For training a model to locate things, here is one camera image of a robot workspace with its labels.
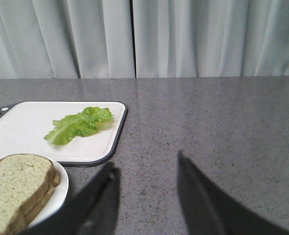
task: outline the lettuce leaf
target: lettuce leaf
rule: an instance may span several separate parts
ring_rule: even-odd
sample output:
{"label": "lettuce leaf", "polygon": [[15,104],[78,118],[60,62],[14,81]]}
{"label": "lettuce leaf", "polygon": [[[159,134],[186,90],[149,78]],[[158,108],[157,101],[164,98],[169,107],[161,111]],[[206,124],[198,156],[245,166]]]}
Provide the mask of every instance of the lettuce leaf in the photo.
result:
{"label": "lettuce leaf", "polygon": [[95,123],[109,121],[112,114],[108,108],[87,107],[81,113],[53,120],[55,126],[44,139],[54,145],[65,145],[76,136],[87,137],[98,133]]}

